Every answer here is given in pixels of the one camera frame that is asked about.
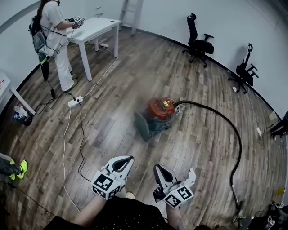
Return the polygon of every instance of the ladder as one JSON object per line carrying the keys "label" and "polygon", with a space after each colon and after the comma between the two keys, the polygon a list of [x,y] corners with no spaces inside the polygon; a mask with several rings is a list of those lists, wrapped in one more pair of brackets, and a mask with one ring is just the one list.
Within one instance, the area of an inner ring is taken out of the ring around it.
{"label": "ladder", "polygon": [[[129,0],[124,0],[123,1],[123,5],[122,5],[122,10],[120,13],[120,17],[119,20],[121,21],[120,24],[120,29],[122,24],[128,24],[132,27],[132,31],[131,31],[131,35],[134,36],[136,34],[136,29],[139,26],[139,22],[140,22],[140,16],[141,16],[141,11],[142,11],[142,6],[143,6],[143,0],[135,0],[136,1],[136,8],[135,10],[129,10]],[[133,22],[132,24],[126,23],[123,21],[126,12],[132,12],[134,14],[133,17]]]}

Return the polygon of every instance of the chair backrest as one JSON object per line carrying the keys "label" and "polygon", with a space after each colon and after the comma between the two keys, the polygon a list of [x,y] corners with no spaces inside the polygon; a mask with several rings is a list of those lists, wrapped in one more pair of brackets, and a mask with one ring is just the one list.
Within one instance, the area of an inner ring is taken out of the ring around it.
{"label": "chair backrest", "polygon": [[190,39],[188,42],[189,46],[193,44],[193,42],[196,40],[198,36],[196,26],[195,26],[195,19],[196,19],[196,15],[194,13],[192,13],[191,15],[187,17],[187,23],[188,23],[189,30],[190,30]]}

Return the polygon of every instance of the extension cord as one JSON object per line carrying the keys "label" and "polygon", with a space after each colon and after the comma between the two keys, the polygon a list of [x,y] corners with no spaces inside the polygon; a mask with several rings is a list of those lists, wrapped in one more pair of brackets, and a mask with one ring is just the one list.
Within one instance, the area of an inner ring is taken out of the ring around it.
{"label": "extension cord", "polygon": [[76,98],[76,100],[69,101],[68,102],[68,106],[70,108],[73,108],[74,106],[80,104],[81,102],[83,102],[83,97],[79,96],[79,97]]}
{"label": "extension cord", "polygon": [[257,132],[259,133],[259,136],[262,137],[262,133],[261,133],[261,130],[259,129],[259,127],[257,127]]}
{"label": "extension cord", "polygon": [[108,48],[109,45],[108,44],[105,44],[105,43],[101,43],[100,46],[104,47],[104,48]]}

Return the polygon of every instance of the white pants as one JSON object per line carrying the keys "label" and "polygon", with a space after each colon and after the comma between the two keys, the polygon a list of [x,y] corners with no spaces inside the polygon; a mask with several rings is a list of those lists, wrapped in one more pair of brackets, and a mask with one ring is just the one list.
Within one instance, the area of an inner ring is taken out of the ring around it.
{"label": "white pants", "polygon": [[59,53],[55,53],[54,58],[57,66],[61,89],[63,91],[67,91],[74,85],[74,81],[72,80],[72,75],[70,73],[71,66],[68,59],[67,47],[63,47]]}

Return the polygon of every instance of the neon yellow shoe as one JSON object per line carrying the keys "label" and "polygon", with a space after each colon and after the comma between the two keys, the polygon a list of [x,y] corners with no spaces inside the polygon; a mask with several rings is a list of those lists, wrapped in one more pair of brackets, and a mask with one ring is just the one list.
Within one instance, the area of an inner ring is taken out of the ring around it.
{"label": "neon yellow shoe", "polygon": [[26,160],[23,160],[20,164],[20,169],[21,169],[21,172],[20,174],[18,174],[17,176],[20,178],[20,179],[23,179],[24,177],[24,173],[27,172],[28,170],[28,164],[27,164],[27,161]]}
{"label": "neon yellow shoe", "polygon": [[9,177],[10,177],[10,179],[11,179],[12,181],[15,180],[15,174],[11,174]]}

